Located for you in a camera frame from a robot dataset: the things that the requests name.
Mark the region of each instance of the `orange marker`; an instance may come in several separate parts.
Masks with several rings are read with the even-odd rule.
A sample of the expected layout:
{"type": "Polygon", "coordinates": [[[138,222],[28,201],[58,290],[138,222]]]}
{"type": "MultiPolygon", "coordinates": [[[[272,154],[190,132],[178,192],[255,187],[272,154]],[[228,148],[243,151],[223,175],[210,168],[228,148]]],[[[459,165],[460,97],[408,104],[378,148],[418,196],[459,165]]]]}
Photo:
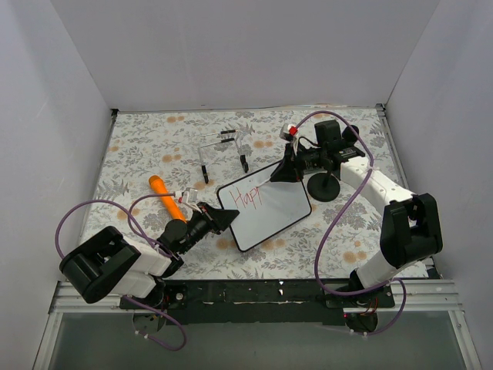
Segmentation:
{"type": "MultiPolygon", "coordinates": [[[[149,185],[151,186],[151,189],[153,189],[156,194],[168,193],[168,190],[164,185],[164,181],[161,179],[161,177],[157,175],[151,176],[149,178],[149,185]]],[[[179,220],[186,222],[185,216],[183,216],[182,211],[179,210],[178,206],[176,205],[172,197],[161,197],[161,201],[163,202],[164,207],[166,207],[172,218],[177,218],[179,220]]]]}

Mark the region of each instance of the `red writing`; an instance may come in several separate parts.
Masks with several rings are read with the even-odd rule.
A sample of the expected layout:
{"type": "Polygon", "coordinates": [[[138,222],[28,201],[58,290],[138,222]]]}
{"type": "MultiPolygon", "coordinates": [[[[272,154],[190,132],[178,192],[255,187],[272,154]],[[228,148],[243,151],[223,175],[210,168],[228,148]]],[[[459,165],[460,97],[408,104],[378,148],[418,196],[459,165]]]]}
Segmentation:
{"type": "Polygon", "coordinates": [[[246,194],[242,194],[237,187],[235,187],[238,195],[233,195],[230,190],[231,197],[236,204],[236,208],[240,209],[239,205],[242,205],[243,208],[247,208],[249,205],[253,205],[253,208],[257,209],[257,206],[262,205],[262,198],[260,197],[260,192],[258,187],[254,187],[246,194]]]}

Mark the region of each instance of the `black whiteboard frame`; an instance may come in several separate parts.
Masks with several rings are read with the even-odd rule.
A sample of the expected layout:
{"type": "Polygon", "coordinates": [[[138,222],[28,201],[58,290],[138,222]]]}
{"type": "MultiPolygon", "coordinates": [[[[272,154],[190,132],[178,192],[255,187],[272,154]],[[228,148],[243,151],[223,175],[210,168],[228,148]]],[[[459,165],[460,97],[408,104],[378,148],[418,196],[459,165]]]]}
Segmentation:
{"type": "MultiPolygon", "coordinates": [[[[227,183],[226,185],[222,185],[221,187],[219,187],[219,188],[216,190],[216,196],[217,196],[217,199],[218,199],[218,201],[219,201],[219,204],[221,205],[221,208],[225,209],[225,208],[224,208],[224,206],[223,206],[223,202],[221,202],[221,198],[220,198],[220,196],[219,196],[219,192],[220,192],[220,190],[221,190],[221,189],[223,189],[224,187],[228,187],[229,185],[232,185],[232,184],[234,184],[234,183],[237,183],[238,181],[243,180],[243,179],[245,179],[246,177],[250,177],[250,176],[254,175],[254,174],[255,174],[255,173],[257,173],[257,172],[264,171],[266,168],[269,168],[269,167],[271,167],[271,166],[276,166],[276,165],[278,165],[280,162],[281,162],[281,161],[280,161],[280,160],[278,160],[277,162],[274,162],[274,163],[270,164],[269,166],[262,167],[262,168],[260,168],[259,170],[255,171],[255,172],[249,173],[249,174],[248,174],[248,175],[246,175],[246,176],[243,176],[243,177],[241,177],[241,178],[239,178],[239,179],[237,179],[237,180],[232,181],[231,183],[227,183]]],[[[274,235],[276,235],[276,234],[280,233],[281,231],[286,230],[288,227],[291,227],[291,226],[293,226],[294,224],[297,224],[298,222],[300,222],[300,221],[301,221],[301,220],[303,220],[304,218],[307,218],[308,216],[310,216],[310,215],[311,215],[311,212],[312,212],[312,207],[311,207],[311,202],[310,202],[310,199],[308,198],[307,189],[305,188],[305,184],[303,183],[303,181],[300,181],[300,182],[301,182],[301,185],[303,186],[303,190],[304,190],[304,192],[305,192],[305,197],[307,197],[307,202],[308,202],[308,204],[310,205],[310,212],[308,212],[308,214],[307,214],[306,216],[302,216],[300,219],[298,219],[298,220],[294,221],[292,224],[287,225],[285,228],[280,229],[279,231],[277,231],[277,232],[275,232],[274,234],[270,235],[269,237],[266,237],[265,239],[263,239],[263,240],[259,241],[257,244],[254,244],[252,247],[250,247],[250,248],[248,248],[248,249],[246,249],[246,250],[241,250],[241,249],[240,249],[240,247],[238,246],[238,240],[236,239],[236,235],[234,234],[233,228],[230,226],[231,234],[233,235],[233,239],[234,239],[234,242],[235,242],[235,244],[236,244],[236,248],[238,248],[238,251],[240,251],[240,252],[242,252],[242,253],[247,252],[247,251],[249,251],[250,249],[255,248],[257,245],[262,244],[262,243],[263,243],[264,241],[266,241],[267,239],[270,239],[270,238],[271,238],[271,237],[273,237],[274,235]]]]}

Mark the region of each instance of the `cable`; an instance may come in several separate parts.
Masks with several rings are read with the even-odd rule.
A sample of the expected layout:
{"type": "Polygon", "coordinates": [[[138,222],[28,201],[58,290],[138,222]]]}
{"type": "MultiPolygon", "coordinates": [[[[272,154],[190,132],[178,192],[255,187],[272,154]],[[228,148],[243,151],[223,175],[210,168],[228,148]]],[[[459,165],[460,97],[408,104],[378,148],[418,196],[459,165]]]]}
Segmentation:
{"type": "Polygon", "coordinates": [[[365,312],[361,312],[361,313],[360,313],[360,316],[366,316],[366,315],[367,315],[367,313],[369,312],[369,310],[370,310],[370,308],[371,308],[371,305],[372,305],[372,304],[373,304],[373,301],[370,301],[370,304],[368,305],[367,310],[366,310],[365,312]]]}
{"type": "Polygon", "coordinates": [[[386,324],[383,328],[375,330],[371,333],[367,333],[366,335],[377,335],[383,333],[384,331],[390,329],[392,325],[394,325],[396,321],[399,319],[399,317],[402,315],[402,311],[404,310],[404,306],[406,305],[406,301],[407,301],[406,286],[404,285],[404,282],[400,277],[396,277],[396,278],[394,277],[393,281],[398,281],[402,287],[402,303],[401,306],[399,307],[399,311],[397,311],[397,314],[394,316],[394,318],[392,318],[392,320],[388,324],[386,324]]]}
{"type": "Polygon", "coordinates": [[[378,297],[375,298],[375,308],[373,309],[373,311],[370,313],[370,315],[374,314],[375,312],[377,312],[377,308],[378,308],[378,297]]]}
{"type": "Polygon", "coordinates": [[[301,139],[305,139],[308,143],[310,143],[311,145],[315,146],[315,147],[319,147],[320,145],[318,145],[317,143],[314,143],[313,141],[311,141],[310,139],[308,139],[307,137],[305,136],[300,136],[300,140],[301,139]]]}
{"type": "MultiPolygon", "coordinates": [[[[56,228],[56,232],[55,232],[55,248],[56,248],[56,251],[58,252],[58,254],[59,254],[59,256],[60,256],[61,259],[63,259],[65,257],[65,255],[62,252],[62,249],[60,248],[60,241],[59,241],[59,239],[60,239],[60,230],[62,229],[62,226],[65,223],[65,221],[67,220],[67,218],[69,218],[69,216],[74,211],[78,210],[80,207],[84,207],[84,206],[86,206],[88,204],[93,204],[93,203],[111,204],[112,206],[118,207],[120,210],[122,210],[123,212],[125,212],[126,215],[129,218],[129,224],[130,224],[130,221],[132,221],[136,225],[137,229],[140,231],[140,234],[137,233],[137,232],[135,232],[134,229],[132,228],[132,226],[130,228],[132,228],[132,230],[137,235],[139,235],[140,237],[143,237],[147,241],[147,243],[149,243],[149,245],[154,249],[155,245],[156,244],[160,244],[160,243],[157,240],[151,239],[150,237],[148,237],[146,235],[146,233],[141,228],[141,226],[139,225],[139,223],[137,222],[137,220],[135,219],[135,217],[132,215],[131,209],[133,208],[133,206],[135,206],[135,204],[137,204],[138,202],[140,202],[142,199],[146,199],[146,198],[149,198],[149,197],[171,197],[172,195],[174,195],[174,194],[166,193],[166,194],[150,194],[150,195],[147,195],[147,196],[144,196],[144,197],[140,197],[138,200],[136,200],[134,202],[134,204],[132,205],[132,207],[130,207],[130,210],[127,210],[124,206],[118,204],[117,202],[113,202],[111,200],[102,200],[102,199],[87,200],[86,202],[82,202],[80,204],[77,204],[75,207],[73,207],[71,210],[69,210],[69,212],[67,212],[65,214],[65,216],[63,216],[63,218],[60,220],[59,225],[56,228]]],[[[158,248],[158,249],[159,249],[159,252],[163,256],[168,257],[168,258],[171,258],[172,257],[172,255],[165,253],[160,248],[158,248]]],[[[160,339],[158,339],[156,337],[153,337],[152,335],[148,335],[147,333],[141,333],[140,331],[138,331],[138,333],[141,334],[144,338],[148,338],[151,341],[154,341],[158,345],[161,345],[162,347],[164,347],[164,348],[166,348],[166,349],[168,349],[170,351],[179,351],[180,349],[182,349],[183,347],[185,347],[186,341],[187,341],[185,329],[183,328],[183,326],[177,320],[175,320],[174,318],[172,318],[171,316],[169,316],[167,313],[158,311],[155,308],[152,308],[152,307],[150,307],[150,306],[148,306],[146,304],[142,304],[142,303],[136,301],[135,299],[132,299],[129,296],[124,295],[124,296],[122,296],[122,298],[123,299],[126,299],[128,302],[131,302],[132,304],[135,304],[136,306],[139,306],[139,307],[141,307],[141,308],[143,308],[145,310],[154,312],[154,313],[156,313],[158,315],[163,316],[167,320],[170,320],[182,332],[183,342],[178,347],[172,347],[172,346],[168,345],[167,343],[165,343],[164,341],[161,341],[160,339]]]]}
{"type": "MultiPolygon", "coordinates": [[[[169,194],[157,194],[158,196],[160,197],[166,197],[166,196],[169,196],[169,194]]],[[[82,203],[79,203],[77,204],[75,207],[73,207],[69,212],[67,212],[65,214],[65,216],[62,217],[62,219],[60,220],[60,223],[59,225],[57,226],[56,228],[56,232],[55,232],[55,248],[56,248],[56,251],[58,252],[59,256],[61,259],[63,259],[65,257],[65,255],[62,253],[62,249],[60,248],[60,241],[59,241],[59,238],[60,238],[60,230],[62,229],[62,226],[63,224],[65,223],[65,221],[67,220],[67,218],[69,218],[69,216],[76,210],[78,210],[80,207],[84,207],[88,204],[93,204],[93,203],[104,203],[104,204],[111,204],[112,206],[115,206],[117,208],[119,208],[120,210],[122,210],[123,212],[126,213],[127,217],[132,220],[132,222],[136,225],[137,229],[140,231],[140,234],[137,234],[139,235],[140,237],[144,238],[146,240],[147,243],[149,243],[149,245],[152,247],[152,248],[155,248],[156,247],[156,243],[157,241],[154,240],[154,239],[151,239],[150,237],[148,237],[146,235],[146,233],[144,232],[144,230],[140,227],[140,224],[137,222],[137,220],[135,219],[134,216],[132,216],[132,214],[122,205],[118,204],[117,202],[113,202],[111,200],[103,200],[103,199],[94,199],[94,200],[87,200],[86,202],[82,202],[82,203]]],[[[159,249],[159,252],[164,256],[164,257],[168,257],[168,258],[171,258],[172,255],[171,254],[167,254],[166,252],[162,251],[159,249]]]]}
{"type": "Polygon", "coordinates": [[[143,331],[142,332],[141,331],[137,331],[137,333],[139,333],[140,335],[142,335],[144,338],[148,338],[151,341],[154,341],[155,343],[157,343],[158,345],[160,345],[161,347],[164,347],[165,349],[167,349],[169,351],[179,351],[180,349],[182,349],[183,347],[185,347],[186,342],[187,342],[188,339],[186,337],[185,329],[183,328],[183,326],[177,320],[175,320],[174,318],[172,318],[171,316],[169,316],[165,312],[161,312],[159,310],[156,310],[155,308],[152,308],[152,307],[149,307],[149,306],[147,306],[145,304],[142,304],[142,303],[136,301],[135,299],[132,299],[131,297],[128,297],[126,295],[123,296],[123,299],[126,299],[128,302],[130,302],[130,303],[132,303],[132,304],[134,304],[136,306],[139,306],[141,308],[144,308],[146,310],[149,310],[151,312],[154,312],[155,314],[157,314],[159,316],[163,316],[166,320],[170,320],[182,332],[183,342],[178,347],[172,347],[171,345],[168,345],[164,341],[161,341],[160,339],[158,339],[156,337],[153,337],[152,335],[148,335],[147,333],[145,333],[143,331]]]}
{"type": "MultiPolygon", "coordinates": [[[[132,203],[132,205],[130,206],[129,208],[129,212],[132,213],[133,211],[133,208],[141,201],[147,199],[147,198],[154,198],[154,197],[174,197],[175,194],[174,193],[162,193],[162,194],[147,194],[147,195],[144,195],[143,197],[140,197],[138,198],[135,202],[132,203]]],[[[130,230],[135,234],[135,235],[138,235],[140,237],[144,237],[143,235],[141,235],[132,225],[132,222],[133,220],[129,218],[127,218],[128,222],[129,222],[129,227],[130,227],[130,230]]],[[[149,238],[154,244],[157,244],[159,245],[161,248],[164,248],[166,249],[168,252],[169,252],[169,255],[173,256],[173,254],[171,253],[171,251],[168,250],[168,248],[166,248],[162,243],[158,242],[156,239],[151,239],[149,238]]]]}
{"type": "Polygon", "coordinates": [[[324,283],[322,282],[322,280],[320,279],[320,276],[318,274],[318,265],[320,263],[320,255],[322,254],[322,249],[324,248],[324,244],[327,241],[327,238],[329,237],[330,233],[332,232],[332,230],[336,226],[337,222],[339,222],[339,220],[342,218],[344,212],[346,212],[347,208],[349,208],[349,206],[354,202],[354,200],[356,199],[356,197],[358,195],[360,195],[361,191],[363,190],[363,188],[365,187],[365,185],[368,183],[368,180],[370,179],[371,174],[373,173],[373,168],[372,167],[374,165],[374,157],[373,157],[373,154],[371,153],[370,149],[368,148],[367,144],[361,139],[360,135],[352,127],[352,125],[349,124],[349,122],[346,121],[346,119],[344,117],[342,117],[340,114],[337,114],[335,112],[331,112],[331,111],[328,111],[328,110],[318,110],[316,112],[310,113],[308,116],[306,116],[305,118],[303,118],[296,125],[296,128],[299,129],[300,126],[303,125],[306,121],[308,121],[309,118],[311,118],[312,116],[315,116],[316,114],[320,114],[320,113],[329,114],[331,116],[334,116],[334,117],[340,119],[347,127],[349,127],[349,129],[351,130],[351,132],[357,138],[357,141],[359,141],[361,143],[364,151],[368,154],[368,158],[369,158],[369,161],[370,161],[370,168],[368,169],[368,172],[367,172],[365,178],[361,182],[361,185],[356,189],[356,191],[353,193],[353,195],[349,198],[349,200],[345,203],[345,205],[337,213],[336,217],[332,220],[332,222],[330,223],[329,227],[327,228],[327,231],[325,232],[324,236],[322,237],[322,240],[320,241],[320,244],[319,244],[319,246],[317,248],[317,252],[315,254],[315,263],[314,263],[315,280],[320,285],[320,287],[324,291],[326,291],[327,293],[333,294],[333,295],[342,296],[342,297],[350,297],[350,296],[354,296],[354,295],[365,294],[365,293],[368,293],[370,291],[374,291],[374,290],[376,290],[378,288],[381,288],[381,287],[383,287],[383,286],[385,286],[387,284],[390,284],[392,281],[399,281],[399,283],[401,283],[402,288],[403,288],[403,291],[404,291],[404,298],[402,300],[401,309],[399,310],[399,312],[396,314],[396,316],[394,317],[394,319],[392,319],[392,321],[388,325],[386,325],[384,328],[382,328],[380,330],[377,330],[377,331],[374,331],[373,333],[371,333],[372,335],[378,334],[378,333],[381,333],[381,332],[387,330],[401,316],[402,311],[404,310],[404,305],[406,303],[406,290],[405,290],[404,282],[400,278],[396,277],[396,278],[392,279],[391,281],[384,281],[384,282],[381,282],[380,284],[374,285],[373,287],[361,289],[359,291],[342,292],[342,291],[335,291],[335,290],[332,290],[332,289],[327,288],[324,285],[324,283]]]}

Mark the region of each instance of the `floral tablecloth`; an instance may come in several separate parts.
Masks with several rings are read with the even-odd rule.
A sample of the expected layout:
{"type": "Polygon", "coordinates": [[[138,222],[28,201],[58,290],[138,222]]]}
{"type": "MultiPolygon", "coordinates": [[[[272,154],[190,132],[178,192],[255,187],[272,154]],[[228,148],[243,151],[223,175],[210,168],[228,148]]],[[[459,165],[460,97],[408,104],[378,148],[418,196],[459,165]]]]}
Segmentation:
{"type": "MultiPolygon", "coordinates": [[[[205,113],[133,113],[119,114],[102,166],[96,196],[129,207],[138,197],[152,193],[148,179],[160,175],[170,191],[195,187],[199,198],[219,207],[216,189],[242,176],[234,143],[222,143],[204,150],[210,182],[203,181],[197,147],[198,135],[226,129],[247,132],[243,139],[250,172],[282,157],[285,142],[279,138],[284,123],[298,123],[313,110],[279,109],[205,113]]],[[[357,125],[370,147],[375,163],[398,182],[381,123],[375,109],[338,109],[337,112],[357,125]]],[[[302,134],[315,139],[315,122],[330,119],[319,115],[302,127],[302,134]]],[[[230,230],[220,236],[209,234],[184,255],[186,265],[173,279],[249,279],[312,278],[315,251],[337,211],[353,193],[341,184],[340,196],[333,202],[310,199],[312,214],[282,231],[260,246],[241,253],[230,230]]],[[[180,205],[182,212],[191,210],[180,205]]],[[[169,215],[156,198],[140,203],[133,215],[150,237],[158,237],[169,215]]],[[[329,237],[320,259],[320,276],[346,278],[379,249],[381,217],[364,198],[359,197],[342,217],[329,237]]],[[[103,227],[113,225],[128,238],[138,240],[127,225],[124,212],[108,204],[94,204],[84,226],[86,240],[103,227]]],[[[427,277],[418,263],[401,273],[405,277],[427,277]]]]}

